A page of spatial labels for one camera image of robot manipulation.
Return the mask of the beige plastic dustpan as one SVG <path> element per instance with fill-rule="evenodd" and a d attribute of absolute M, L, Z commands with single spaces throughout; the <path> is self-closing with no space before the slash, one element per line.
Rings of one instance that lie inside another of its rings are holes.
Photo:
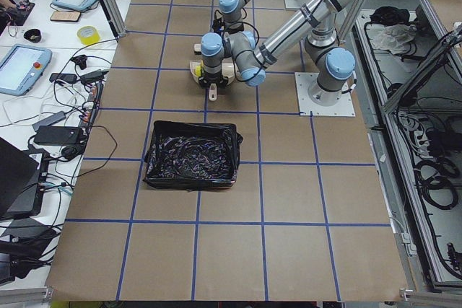
<path fill-rule="evenodd" d="M 202 61 L 190 61 L 189 68 L 193 80 L 200 87 L 208 90 L 208 99 L 212 102 L 217 100 L 218 89 L 233 83 L 237 75 L 234 63 L 222 63 L 218 72 L 206 71 Z"/>

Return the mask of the beige hand brush black bristles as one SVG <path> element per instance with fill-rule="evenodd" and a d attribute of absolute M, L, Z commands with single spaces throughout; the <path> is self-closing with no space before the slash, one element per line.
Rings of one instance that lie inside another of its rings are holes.
<path fill-rule="evenodd" d="M 201 44 L 194 44 L 193 51 L 195 55 L 201 55 Z"/>

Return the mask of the bin with black bag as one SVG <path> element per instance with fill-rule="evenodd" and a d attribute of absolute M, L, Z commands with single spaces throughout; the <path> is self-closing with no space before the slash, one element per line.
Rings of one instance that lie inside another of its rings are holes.
<path fill-rule="evenodd" d="M 242 142 L 231 123 L 156 120 L 144 182 L 169 190 L 230 188 L 237 180 Z"/>

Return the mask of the black power strip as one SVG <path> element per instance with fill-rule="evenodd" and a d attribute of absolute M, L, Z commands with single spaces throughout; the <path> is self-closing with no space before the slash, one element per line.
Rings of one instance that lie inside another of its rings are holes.
<path fill-rule="evenodd" d="M 90 85 L 89 96 L 87 102 L 85 103 L 84 114 L 81 115 L 79 127 L 81 128 L 91 128 L 95 119 L 97 117 L 98 111 L 100 109 L 100 100 L 103 94 L 104 83 L 102 81 L 95 82 Z"/>

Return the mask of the yellow tape roll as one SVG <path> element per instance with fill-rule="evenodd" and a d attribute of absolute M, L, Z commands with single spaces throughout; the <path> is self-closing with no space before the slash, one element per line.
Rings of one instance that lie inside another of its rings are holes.
<path fill-rule="evenodd" d="M 92 45 L 100 41 L 100 34 L 93 26 L 80 27 L 77 31 L 77 37 L 83 45 Z"/>

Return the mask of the brown wooden phone case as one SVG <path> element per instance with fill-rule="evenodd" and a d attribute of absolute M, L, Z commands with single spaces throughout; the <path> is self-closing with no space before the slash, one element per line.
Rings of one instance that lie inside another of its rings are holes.
<path fill-rule="evenodd" d="M 59 12 L 54 11 L 50 16 L 52 22 L 78 22 L 81 12 Z"/>

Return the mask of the black power adapter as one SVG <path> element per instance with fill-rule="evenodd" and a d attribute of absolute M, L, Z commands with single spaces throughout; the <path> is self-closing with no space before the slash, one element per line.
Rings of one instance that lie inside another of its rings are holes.
<path fill-rule="evenodd" d="M 34 142 L 40 145 L 61 146 L 77 144 L 83 137 L 83 130 L 68 126 L 41 126 L 35 134 Z"/>

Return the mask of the white crumpled cloth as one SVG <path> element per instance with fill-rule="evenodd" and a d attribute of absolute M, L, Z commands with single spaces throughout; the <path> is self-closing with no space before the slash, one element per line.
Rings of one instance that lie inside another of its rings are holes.
<path fill-rule="evenodd" d="M 412 25 L 392 25 L 384 27 L 371 40 L 372 47 L 387 50 L 393 55 L 407 52 L 410 42 L 417 35 L 417 29 Z"/>

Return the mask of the blue teach pendant near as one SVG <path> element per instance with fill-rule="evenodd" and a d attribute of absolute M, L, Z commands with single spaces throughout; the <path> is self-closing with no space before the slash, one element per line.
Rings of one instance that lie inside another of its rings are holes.
<path fill-rule="evenodd" d="M 31 45 L 15 44 L 1 60 L 1 93 L 26 94 L 50 63 L 52 51 Z"/>

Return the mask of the black laptop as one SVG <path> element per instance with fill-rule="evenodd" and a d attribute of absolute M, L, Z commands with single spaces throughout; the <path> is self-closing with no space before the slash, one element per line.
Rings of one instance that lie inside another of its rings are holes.
<path fill-rule="evenodd" d="M 1 140 L 1 220 L 24 219 L 40 213 L 49 153 L 20 150 Z"/>

